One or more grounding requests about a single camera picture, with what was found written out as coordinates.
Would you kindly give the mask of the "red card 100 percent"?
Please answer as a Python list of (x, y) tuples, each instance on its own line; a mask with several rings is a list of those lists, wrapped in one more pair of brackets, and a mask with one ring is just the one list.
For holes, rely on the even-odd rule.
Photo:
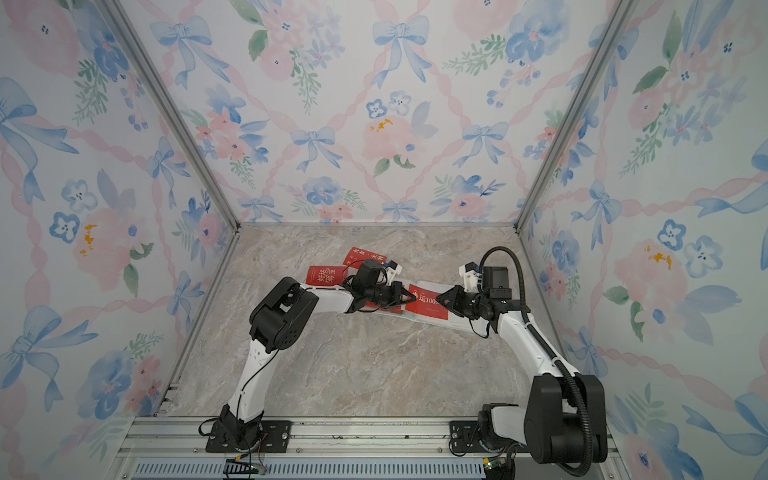
[(409, 292), (416, 297), (416, 300), (405, 306), (406, 311), (431, 320), (447, 321), (449, 319), (449, 311), (436, 300), (437, 292), (416, 285), (411, 285)]

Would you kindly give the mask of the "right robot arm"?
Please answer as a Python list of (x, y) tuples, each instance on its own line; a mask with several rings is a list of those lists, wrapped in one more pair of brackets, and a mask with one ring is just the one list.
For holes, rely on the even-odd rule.
[(485, 449), (512, 456), (526, 450), (538, 464), (572, 477), (585, 476), (608, 456), (605, 390), (594, 374), (580, 372), (545, 336), (527, 304), (521, 262), (495, 246), (460, 269), (462, 282), (436, 302), (486, 333), (504, 340), (530, 380), (523, 405), (490, 403), (478, 413), (475, 438)]

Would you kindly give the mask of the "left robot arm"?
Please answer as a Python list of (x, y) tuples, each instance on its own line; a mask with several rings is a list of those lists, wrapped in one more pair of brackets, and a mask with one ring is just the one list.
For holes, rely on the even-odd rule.
[(366, 259), (341, 280), (312, 285), (281, 279), (249, 316), (249, 353), (237, 387), (209, 433), (210, 442), (238, 452), (255, 449), (266, 435), (262, 425), (277, 358), (292, 347), (315, 314), (395, 310), (417, 301), (396, 279), (400, 266)]

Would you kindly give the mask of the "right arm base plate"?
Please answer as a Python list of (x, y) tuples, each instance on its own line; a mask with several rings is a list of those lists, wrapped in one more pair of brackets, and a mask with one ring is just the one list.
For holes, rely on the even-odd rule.
[(528, 453), (527, 447), (515, 440), (502, 438), (492, 433), (490, 427), (479, 420), (452, 420), (449, 422), (449, 449), (452, 453), (498, 455), (506, 449)]

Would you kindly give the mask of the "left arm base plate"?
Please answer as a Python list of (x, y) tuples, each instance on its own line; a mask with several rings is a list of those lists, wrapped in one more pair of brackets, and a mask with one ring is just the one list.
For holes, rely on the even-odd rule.
[(259, 420), (231, 433), (218, 420), (207, 434), (206, 453), (286, 453), (293, 423), (289, 420)]

